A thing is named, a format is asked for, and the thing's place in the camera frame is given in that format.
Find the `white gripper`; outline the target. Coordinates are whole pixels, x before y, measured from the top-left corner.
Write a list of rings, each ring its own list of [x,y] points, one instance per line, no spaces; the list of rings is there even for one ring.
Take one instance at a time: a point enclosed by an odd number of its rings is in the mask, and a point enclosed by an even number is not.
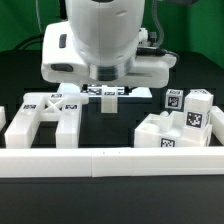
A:
[[[168,84],[169,69],[175,56],[135,56],[130,71],[119,75],[117,67],[101,69],[86,63],[74,48],[72,30],[68,22],[47,27],[43,49],[41,73],[52,83],[162,88]]]

